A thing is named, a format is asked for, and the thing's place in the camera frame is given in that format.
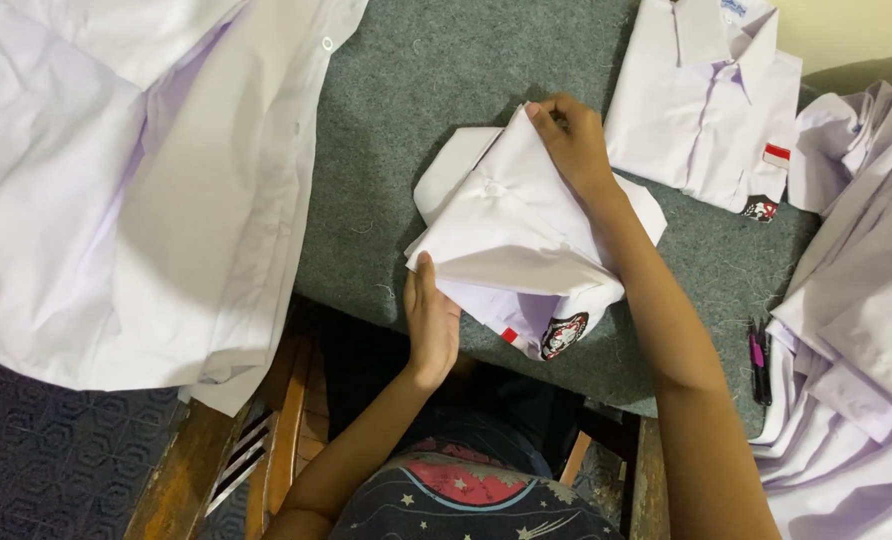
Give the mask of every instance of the gray felt surface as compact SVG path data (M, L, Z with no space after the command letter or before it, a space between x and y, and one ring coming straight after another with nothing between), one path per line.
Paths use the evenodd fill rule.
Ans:
M464 126L503 126L527 99L571 92L605 111L632 32L636 0L371 0L336 53L319 102L308 227L295 291L381 325L404 328L403 250L423 231L413 187ZM752 400L746 328L765 315L818 226L784 205L760 224L678 191L647 186L668 219L659 248L719 350L747 431ZM555 361L529 360L468 316L474 358L655 415L625 302Z

